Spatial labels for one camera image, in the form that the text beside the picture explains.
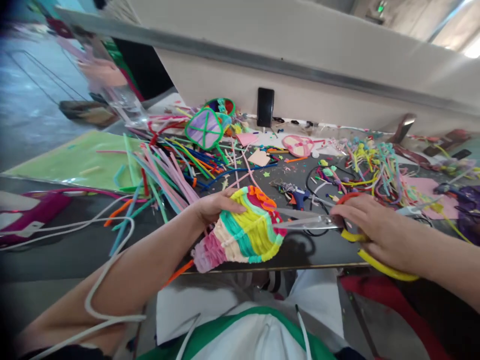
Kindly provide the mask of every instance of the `scissors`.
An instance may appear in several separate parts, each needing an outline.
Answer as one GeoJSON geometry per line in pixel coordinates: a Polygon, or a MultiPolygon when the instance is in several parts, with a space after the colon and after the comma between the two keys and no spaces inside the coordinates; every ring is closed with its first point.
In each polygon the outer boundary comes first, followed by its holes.
{"type": "MultiPolygon", "coordinates": [[[[348,199],[355,198],[360,196],[361,193],[350,192],[344,195],[337,204],[343,204],[348,199]]],[[[330,216],[330,215],[320,215],[315,212],[302,211],[302,210],[293,210],[287,208],[277,208],[277,212],[280,214],[287,215],[298,220],[294,221],[285,221],[281,223],[274,224],[273,227],[277,229],[288,229],[288,230],[326,230],[326,229],[342,229],[341,237],[349,241],[350,243],[366,243],[369,238],[365,234],[354,234],[348,231],[348,227],[345,223],[345,220],[340,216],[330,216]]],[[[411,282],[418,280],[417,275],[409,274],[403,271],[396,270],[390,266],[387,266],[368,252],[360,248],[358,250],[358,255],[369,263],[373,268],[377,269],[379,272],[388,275],[391,278],[411,282]]]]}

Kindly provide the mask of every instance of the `scissor blade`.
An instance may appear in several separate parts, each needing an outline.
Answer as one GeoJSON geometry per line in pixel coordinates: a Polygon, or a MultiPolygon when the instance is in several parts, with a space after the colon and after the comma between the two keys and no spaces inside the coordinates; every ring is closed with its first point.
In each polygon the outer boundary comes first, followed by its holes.
{"type": "Polygon", "coordinates": [[[273,224],[277,229],[288,230],[326,230],[326,229],[338,229],[339,226],[331,221],[330,216],[319,215],[316,219],[307,218],[294,221],[285,221],[277,224],[273,224]]]}
{"type": "Polygon", "coordinates": [[[276,209],[277,212],[283,215],[287,215],[291,218],[295,219],[316,219],[320,216],[320,214],[317,214],[315,212],[310,212],[310,211],[301,211],[301,210],[293,210],[293,209],[287,209],[287,208],[282,208],[279,207],[276,209]]]}

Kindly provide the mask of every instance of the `colorful pipe cleaner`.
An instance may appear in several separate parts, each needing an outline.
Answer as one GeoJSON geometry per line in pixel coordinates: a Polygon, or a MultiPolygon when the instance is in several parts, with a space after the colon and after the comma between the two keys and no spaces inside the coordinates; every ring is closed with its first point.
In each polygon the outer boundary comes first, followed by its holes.
{"type": "Polygon", "coordinates": [[[246,211],[237,214],[222,211],[215,228],[191,251],[193,262],[200,273],[230,261],[262,263],[273,258],[287,234],[286,229],[276,229],[281,223],[277,204],[258,187],[242,187],[231,199],[242,204],[246,211]]]}

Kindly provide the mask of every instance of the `left hand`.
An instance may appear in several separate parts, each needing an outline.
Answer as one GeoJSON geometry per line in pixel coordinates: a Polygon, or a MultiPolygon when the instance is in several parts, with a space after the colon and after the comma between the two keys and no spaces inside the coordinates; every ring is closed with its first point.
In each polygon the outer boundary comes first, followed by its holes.
{"type": "Polygon", "coordinates": [[[247,209],[239,203],[230,199],[237,191],[236,188],[223,190],[205,197],[200,198],[192,207],[198,218],[206,225],[210,225],[219,219],[222,210],[232,213],[241,214],[247,209]]]}

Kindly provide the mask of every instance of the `person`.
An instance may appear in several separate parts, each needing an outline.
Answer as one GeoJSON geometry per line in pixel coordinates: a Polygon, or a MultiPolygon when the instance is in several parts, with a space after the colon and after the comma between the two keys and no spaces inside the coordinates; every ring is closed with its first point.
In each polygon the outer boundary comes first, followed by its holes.
{"type": "MultiPolygon", "coordinates": [[[[222,210],[245,211],[230,199],[234,191],[201,198],[125,250],[96,290],[93,309],[110,316],[138,314],[158,292],[156,336],[161,346],[148,359],[361,359],[343,339],[332,269],[299,271],[284,301],[253,302],[229,274],[180,276],[159,292],[222,210]]],[[[359,226],[371,239],[364,248],[379,261],[438,283],[480,312],[477,246],[386,209],[369,195],[337,205],[331,214],[359,226]]],[[[103,322],[92,317],[84,304],[101,271],[27,326],[17,339],[22,359],[34,358],[103,322]]],[[[47,358],[109,359],[126,326],[117,323],[93,332],[47,358]]]]}

